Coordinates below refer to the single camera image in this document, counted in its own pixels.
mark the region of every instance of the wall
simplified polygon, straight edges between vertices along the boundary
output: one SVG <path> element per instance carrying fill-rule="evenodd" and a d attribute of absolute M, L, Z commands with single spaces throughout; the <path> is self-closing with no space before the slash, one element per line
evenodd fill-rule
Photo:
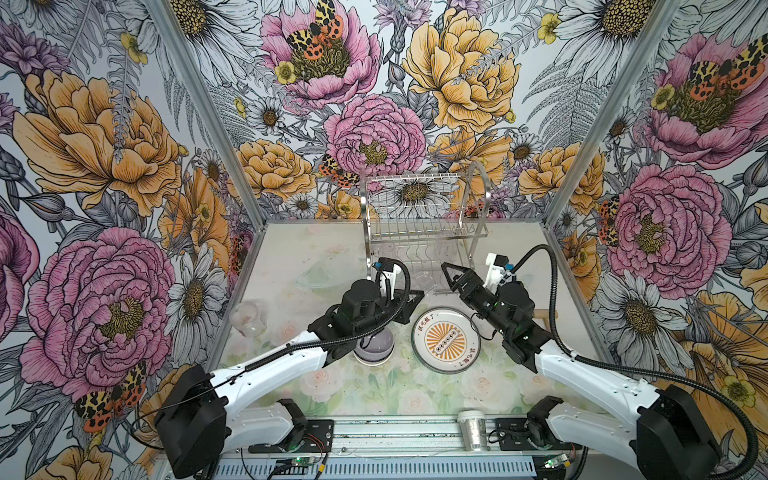
<path fill-rule="evenodd" d="M 266 217 L 357 218 L 362 172 L 461 172 L 480 160 L 490 218 L 535 218 L 654 0 L 264 0 L 227 18 L 232 35 L 209 30 L 201 19 L 231 3 L 172 5 Z M 325 46 L 312 46 L 317 5 L 340 23 Z M 580 185 L 582 213 L 603 194 L 604 163 L 596 156 Z M 453 217 L 465 188 L 377 184 L 369 205 Z"/>
<path fill-rule="evenodd" d="M 685 34 L 661 43 L 605 134 L 598 206 L 574 197 L 553 230 L 615 362 L 695 379 L 750 417 L 760 461 L 748 478 L 768 478 L 767 12 L 682 4 L 672 28 Z M 738 462 L 738 421 L 693 395 L 730 453 L 721 466 Z"/>
<path fill-rule="evenodd" d="M 0 13 L 0 469 L 141 480 L 253 228 L 140 2 Z"/>

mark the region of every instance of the table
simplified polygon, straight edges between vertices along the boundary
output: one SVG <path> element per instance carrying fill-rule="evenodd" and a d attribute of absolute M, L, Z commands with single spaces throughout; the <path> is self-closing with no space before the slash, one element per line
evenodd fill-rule
<path fill-rule="evenodd" d="M 488 252 L 507 255 L 514 263 L 531 247 L 546 243 L 539 223 L 490 223 L 488 229 L 489 235 L 480 239 L 475 255 L 475 268 L 483 277 Z M 547 255 L 536 253 L 518 275 L 537 308 L 548 306 L 549 271 Z M 231 366 L 285 344 L 338 303 L 352 281 L 365 277 L 359 223 L 270 224 L 243 295 L 244 300 L 266 305 L 267 328 L 255 338 L 232 329 L 220 365 Z M 466 409 L 522 414 L 544 396 L 555 395 L 579 408 L 599 411 L 568 387 L 512 362 L 499 336 L 482 341 L 477 361 L 464 372 L 444 375 L 427 369 L 412 351 L 410 335 L 415 319 L 437 306 L 472 313 L 456 295 L 428 294 L 409 325 L 390 325 L 395 351 L 383 365 L 364 366 L 350 354 L 288 382 L 256 405 L 292 398 L 309 416 L 454 415 Z M 562 275 L 557 311 L 558 332 L 565 342 L 582 355 L 597 358 Z M 484 322 L 478 322 L 478 328 L 484 336 L 492 332 Z"/>

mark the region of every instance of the plate with orange sunburst design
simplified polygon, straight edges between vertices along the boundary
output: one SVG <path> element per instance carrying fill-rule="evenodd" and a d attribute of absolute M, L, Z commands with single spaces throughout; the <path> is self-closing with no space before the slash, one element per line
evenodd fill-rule
<path fill-rule="evenodd" d="M 480 337 L 462 312 L 441 306 L 419 317 L 411 336 L 419 360 L 440 373 L 463 372 L 480 353 Z"/>

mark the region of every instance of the orange sunburst pattern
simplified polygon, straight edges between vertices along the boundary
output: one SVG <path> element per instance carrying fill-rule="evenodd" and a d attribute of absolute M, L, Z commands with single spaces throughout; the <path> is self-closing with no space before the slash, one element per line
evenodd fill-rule
<path fill-rule="evenodd" d="M 435 323 L 426 332 L 425 341 L 435 357 L 451 362 L 464 355 L 467 340 L 464 333 L 453 323 Z"/>

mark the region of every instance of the wire shelf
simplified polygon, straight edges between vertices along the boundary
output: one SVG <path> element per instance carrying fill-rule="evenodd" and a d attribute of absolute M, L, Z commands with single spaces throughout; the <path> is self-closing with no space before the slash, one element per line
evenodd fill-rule
<path fill-rule="evenodd" d="M 450 293 L 441 263 L 473 267 L 477 242 L 488 236 L 492 186 L 483 166 L 363 177 L 360 185 L 368 267 L 379 257 L 396 258 L 408 267 L 414 290 Z"/>

